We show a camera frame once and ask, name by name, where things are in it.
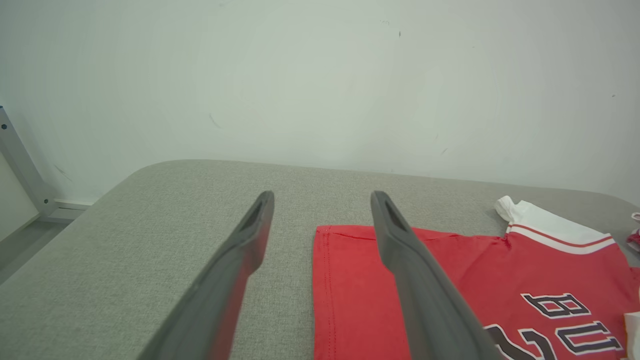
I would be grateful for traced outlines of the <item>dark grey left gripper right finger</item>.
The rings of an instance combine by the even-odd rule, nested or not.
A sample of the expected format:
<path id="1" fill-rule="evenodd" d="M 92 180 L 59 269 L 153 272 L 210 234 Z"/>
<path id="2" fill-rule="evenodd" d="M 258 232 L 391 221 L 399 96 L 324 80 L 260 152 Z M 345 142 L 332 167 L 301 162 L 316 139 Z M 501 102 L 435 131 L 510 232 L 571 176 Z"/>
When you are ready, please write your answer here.
<path id="1" fill-rule="evenodd" d="M 502 360 L 493 339 L 384 191 L 370 207 L 382 264 L 393 274 L 412 360 Z"/>

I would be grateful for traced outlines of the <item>red Bulls basketball shorts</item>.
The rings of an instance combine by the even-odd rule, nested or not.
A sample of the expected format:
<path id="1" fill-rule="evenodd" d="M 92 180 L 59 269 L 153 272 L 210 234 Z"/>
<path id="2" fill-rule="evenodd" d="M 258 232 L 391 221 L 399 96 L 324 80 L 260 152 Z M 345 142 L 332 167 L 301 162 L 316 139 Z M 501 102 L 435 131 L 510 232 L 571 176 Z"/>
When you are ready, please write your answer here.
<path id="1" fill-rule="evenodd" d="M 638 224 L 638 228 L 627 237 L 626 244 L 640 255 L 640 212 L 634 212 L 631 218 Z"/>

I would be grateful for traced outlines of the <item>red Bulls basketball jersey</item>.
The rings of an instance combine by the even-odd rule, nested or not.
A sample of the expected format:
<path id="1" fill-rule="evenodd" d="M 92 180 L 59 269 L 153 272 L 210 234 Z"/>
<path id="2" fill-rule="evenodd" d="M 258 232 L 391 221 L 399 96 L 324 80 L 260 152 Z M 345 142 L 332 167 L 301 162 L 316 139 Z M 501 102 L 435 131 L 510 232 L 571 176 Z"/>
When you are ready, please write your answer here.
<path id="1" fill-rule="evenodd" d="M 612 235 L 503 196 L 499 236 L 416 228 L 504 360 L 640 360 L 640 268 Z M 317 228 L 314 360 L 409 360 L 373 227 Z"/>

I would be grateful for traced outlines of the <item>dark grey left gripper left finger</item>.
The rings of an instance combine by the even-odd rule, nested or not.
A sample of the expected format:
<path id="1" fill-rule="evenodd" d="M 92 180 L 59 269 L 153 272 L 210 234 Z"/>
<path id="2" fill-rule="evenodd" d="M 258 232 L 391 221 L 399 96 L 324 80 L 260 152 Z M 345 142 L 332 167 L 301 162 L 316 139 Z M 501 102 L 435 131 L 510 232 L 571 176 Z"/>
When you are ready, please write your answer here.
<path id="1" fill-rule="evenodd" d="M 264 191 L 215 251 L 137 360 L 228 360 L 247 281 L 265 259 L 275 196 Z"/>

